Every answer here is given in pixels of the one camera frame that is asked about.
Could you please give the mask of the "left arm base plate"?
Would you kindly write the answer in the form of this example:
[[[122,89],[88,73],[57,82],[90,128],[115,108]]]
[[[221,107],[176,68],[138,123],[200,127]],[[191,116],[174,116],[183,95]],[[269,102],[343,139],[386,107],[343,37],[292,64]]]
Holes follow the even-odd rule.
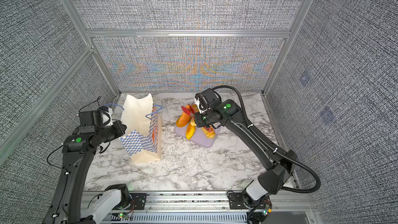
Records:
[[[147,201],[146,193],[130,193],[127,197],[126,194],[122,194],[121,202],[114,208],[114,210],[144,210]]]

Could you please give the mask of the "red kitchen tongs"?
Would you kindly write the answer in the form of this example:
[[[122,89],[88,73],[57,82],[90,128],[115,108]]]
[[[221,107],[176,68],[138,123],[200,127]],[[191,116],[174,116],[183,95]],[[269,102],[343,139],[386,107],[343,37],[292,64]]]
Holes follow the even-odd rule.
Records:
[[[181,109],[182,109],[182,111],[183,111],[185,114],[187,114],[188,116],[191,116],[191,117],[192,117],[192,121],[194,121],[194,114],[195,114],[195,111],[194,111],[194,109],[191,107],[191,105],[188,105],[188,108],[182,106]],[[203,129],[203,130],[206,130],[208,133],[214,133],[214,132],[215,132],[215,129],[214,129],[213,126],[211,126],[211,127],[203,127],[202,129]]]

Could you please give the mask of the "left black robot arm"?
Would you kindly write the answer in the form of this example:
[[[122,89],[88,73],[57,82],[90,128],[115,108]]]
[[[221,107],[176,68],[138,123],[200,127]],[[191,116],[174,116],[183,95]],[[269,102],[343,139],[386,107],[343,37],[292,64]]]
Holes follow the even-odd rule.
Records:
[[[89,167],[97,147],[124,136],[127,126],[120,120],[104,127],[77,127],[62,146],[62,166],[56,191],[43,224],[99,224],[107,216],[81,213],[81,200]]]

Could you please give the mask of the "blue checkered paper bag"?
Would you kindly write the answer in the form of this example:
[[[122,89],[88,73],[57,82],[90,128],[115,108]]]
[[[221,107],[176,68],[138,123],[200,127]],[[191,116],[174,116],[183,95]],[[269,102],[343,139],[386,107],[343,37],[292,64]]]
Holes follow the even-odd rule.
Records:
[[[112,142],[104,157],[109,160],[127,159],[135,164],[161,160],[162,106],[154,104],[151,94],[137,98],[127,94],[124,102],[106,104],[113,109],[113,123],[126,125],[125,134]]]

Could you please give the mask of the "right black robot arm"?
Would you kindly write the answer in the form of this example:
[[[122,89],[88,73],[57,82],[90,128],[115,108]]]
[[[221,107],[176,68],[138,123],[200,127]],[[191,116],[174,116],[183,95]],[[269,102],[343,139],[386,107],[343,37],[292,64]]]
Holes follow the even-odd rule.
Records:
[[[194,115],[198,127],[220,123],[238,136],[265,168],[265,171],[243,190],[243,202],[246,206],[253,208],[264,196],[277,194],[291,177],[295,167],[287,159],[273,153],[274,150],[283,149],[262,134],[234,101],[215,100],[208,106],[204,106],[204,100],[195,99],[194,102],[199,110]]]

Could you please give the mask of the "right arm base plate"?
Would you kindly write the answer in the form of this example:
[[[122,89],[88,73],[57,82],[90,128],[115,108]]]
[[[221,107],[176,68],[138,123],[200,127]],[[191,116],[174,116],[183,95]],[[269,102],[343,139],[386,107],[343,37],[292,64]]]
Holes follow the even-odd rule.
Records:
[[[249,209],[243,202],[243,195],[241,192],[228,191],[227,198],[229,200],[229,206],[232,210]]]

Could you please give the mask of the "dark orange oval bread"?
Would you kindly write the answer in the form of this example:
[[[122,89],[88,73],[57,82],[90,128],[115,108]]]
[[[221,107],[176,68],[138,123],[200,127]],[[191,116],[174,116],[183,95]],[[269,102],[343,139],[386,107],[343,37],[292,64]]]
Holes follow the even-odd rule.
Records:
[[[191,104],[191,109],[194,113],[199,113],[198,106],[196,104]]]

